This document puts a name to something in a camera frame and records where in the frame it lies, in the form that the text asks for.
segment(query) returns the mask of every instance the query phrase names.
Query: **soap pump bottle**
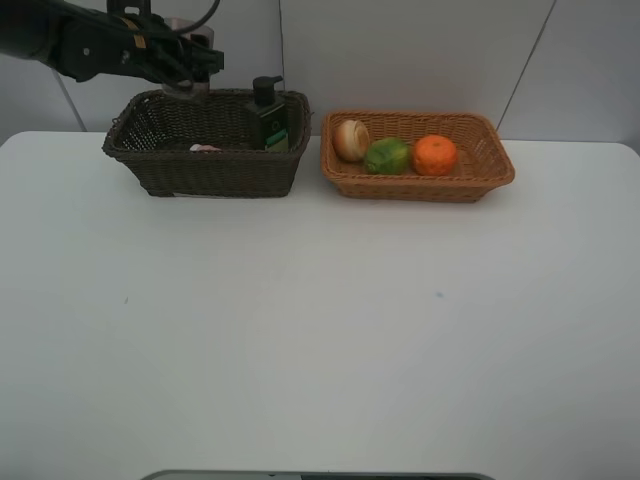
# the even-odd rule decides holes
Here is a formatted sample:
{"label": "soap pump bottle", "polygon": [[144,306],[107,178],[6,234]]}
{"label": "soap pump bottle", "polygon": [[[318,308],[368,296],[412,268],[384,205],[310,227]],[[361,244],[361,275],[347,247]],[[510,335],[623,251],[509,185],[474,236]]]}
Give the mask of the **soap pump bottle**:
{"label": "soap pump bottle", "polygon": [[253,81],[254,100],[247,110],[254,150],[289,151],[287,105],[275,90],[275,84],[282,80],[282,77],[258,77]]}

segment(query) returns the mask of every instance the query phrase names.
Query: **table surface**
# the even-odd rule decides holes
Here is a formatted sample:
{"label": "table surface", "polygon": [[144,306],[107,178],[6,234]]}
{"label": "table surface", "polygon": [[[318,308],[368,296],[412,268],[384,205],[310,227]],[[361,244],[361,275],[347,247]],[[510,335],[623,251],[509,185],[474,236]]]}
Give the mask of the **table surface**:
{"label": "table surface", "polygon": [[102,134],[0,149],[0,476],[640,475],[640,161],[505,142],[473,205],[156,199]]}

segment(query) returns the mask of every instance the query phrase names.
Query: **black cable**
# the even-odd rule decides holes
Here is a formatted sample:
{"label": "black cable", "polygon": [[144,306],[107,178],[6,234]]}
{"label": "black cable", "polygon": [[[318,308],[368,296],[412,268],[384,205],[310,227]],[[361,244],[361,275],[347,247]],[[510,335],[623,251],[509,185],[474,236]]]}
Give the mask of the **black cable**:
{"label": "black cable", "polygon": [[51,8],[53,10],[57,10],[58,12],[67,14],[67,15],[71,15],[75,18],[80,18],[82,20],[84,20],[86,23],[90,23],[92,25],[95,25],[98,28],[103,28],[105,30],[110,30],[112,32],[116,32],[116,33],[120,33],[120,34],[127,34],[127,35],[131,35],[132,33],[138,34],[138,35],[146,35],[148,37],[153,37],[153,38],[175,38],[176,35],[185,35],[187,33],[191,33],[194,30],[197,30],[198,28],[202,27],[205,23],[207,23],[214,15],[215,13],[218,11],[218,8],[220,7],[220,3],[222,0],[214,0],[213,5],[211,6],[211,8],[209,9],[209,11],[204,15],[204,17],[202,17],[200,20],[198,20],[197,22],[184,27],[184,28],[180,28],[178,30],[171,30],[168,32],[156,32],[156,31],[150,31],[150,30],[131,30],[127,27],[119,27],[116,25],[110,25],[108,23],[104,23],[101,20],[98,20],[96,18],[94,18],[92,15],[84,12],[84,9],[82,7],[76,7],[76,6],[72,6],[66,2],[62,2],[62,3],[52,3],[49,2],[48,0],[37,0],[39,3],[41,3],[42,5],[46,6],[47,8]]}

